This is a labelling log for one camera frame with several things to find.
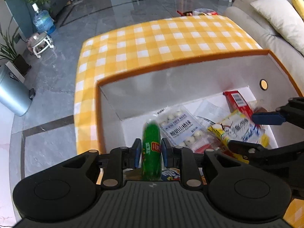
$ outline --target silver trash can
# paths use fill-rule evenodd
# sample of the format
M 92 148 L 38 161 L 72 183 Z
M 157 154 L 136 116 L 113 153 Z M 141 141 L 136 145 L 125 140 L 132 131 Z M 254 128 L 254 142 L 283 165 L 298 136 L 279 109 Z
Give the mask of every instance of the silver trash can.
M 0 102 L 17 116 L 24 115 L 35 96 L 6 65 L 0 66 Z

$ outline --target green plastic bottle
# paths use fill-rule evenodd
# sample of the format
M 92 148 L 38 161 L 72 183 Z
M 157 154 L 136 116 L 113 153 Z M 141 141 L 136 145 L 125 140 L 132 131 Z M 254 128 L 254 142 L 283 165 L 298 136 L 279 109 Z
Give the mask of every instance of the green plastic bottle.
M 143 181 L 157 181 L 162 174 L 161 133 L 155 121 L 148 123 L 142 136 L 142 171 Z

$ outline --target yellow pillow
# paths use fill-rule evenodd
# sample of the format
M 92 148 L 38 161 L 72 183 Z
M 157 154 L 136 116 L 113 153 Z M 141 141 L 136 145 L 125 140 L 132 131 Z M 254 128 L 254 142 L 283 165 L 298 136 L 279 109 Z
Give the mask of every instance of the yellow pillow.
M 295 10 L 298 12 L 302 20 L 304 20 L 304 1 L 303 0 L 291 0 L 291 3 Z

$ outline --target tile floor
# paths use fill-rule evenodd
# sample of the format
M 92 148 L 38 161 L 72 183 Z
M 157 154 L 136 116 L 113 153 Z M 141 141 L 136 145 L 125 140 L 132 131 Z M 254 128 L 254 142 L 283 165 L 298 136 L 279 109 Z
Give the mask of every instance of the tile floor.
M 14 117 L 11 189 L 20 178 L 76 155 L 74 125 L 66 125 L 64 120 L 73 114 L 77 62 L 86 39 L 140 22 L 176 17 L 177 10 L 209 8 L 223 13 L 227 6 L 229 3 L 218 0 L 80 0 L 65 7 L 51 35 L 55 49 L 44 52 L 41 59 L 24 53 L 32 65 L 25 85 L 36 90 L 36 97 L 23 117 Z M 61 125 L 56 129 L 48 126 L 58 119 Z M 36 134 L 25 140 L 25 131 Z

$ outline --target black plant pot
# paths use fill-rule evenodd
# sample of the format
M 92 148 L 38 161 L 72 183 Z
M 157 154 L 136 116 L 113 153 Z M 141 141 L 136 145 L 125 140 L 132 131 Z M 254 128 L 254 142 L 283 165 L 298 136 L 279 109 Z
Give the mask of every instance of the black plant pot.
M 28 70 L 32 67 L 31 65 L 27 64 L 22 55 L 18 55 L 13 64 L 23 76 L 25 76 Z

